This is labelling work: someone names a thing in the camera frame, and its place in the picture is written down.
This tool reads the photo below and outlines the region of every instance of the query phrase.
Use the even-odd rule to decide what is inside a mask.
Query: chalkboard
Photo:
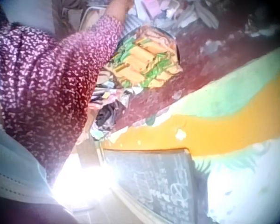
[[[104,150],[120,187],[168,223],[196,224],[194,166],[185,150],[123,152]]]

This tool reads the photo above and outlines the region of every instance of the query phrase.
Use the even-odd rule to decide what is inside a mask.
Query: yellow painted stripe
[[[183,140],[175,135],[186,133]],[[188,148],[193,156],[225,154],[280,136],[280,74],[239,112],[214,119],[173,115],[159,126],[130,127],[104,148],[159,150]]]

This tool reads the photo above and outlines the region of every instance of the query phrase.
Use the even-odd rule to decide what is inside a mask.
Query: cloth
[[[35,28],[0,24],[3,127],[46,169],[50,185],[82,132],[98,72],[122,29],[105,15],[91,30],[57,42]]]
[[[47,184],[45,169],[3,130],[0,130],[0,197],[25,203],[57,204]]]

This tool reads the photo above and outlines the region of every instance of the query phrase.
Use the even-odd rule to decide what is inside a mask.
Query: blue fabric
[[[45,169],[0,129],[0,196],[28,203],[55,203]]]

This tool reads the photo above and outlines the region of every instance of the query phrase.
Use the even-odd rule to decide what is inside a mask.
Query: wall
[[[210,217],[274,223],[280,218],[280,48],[114,133],[102,146],[185,147],[208,175]]]

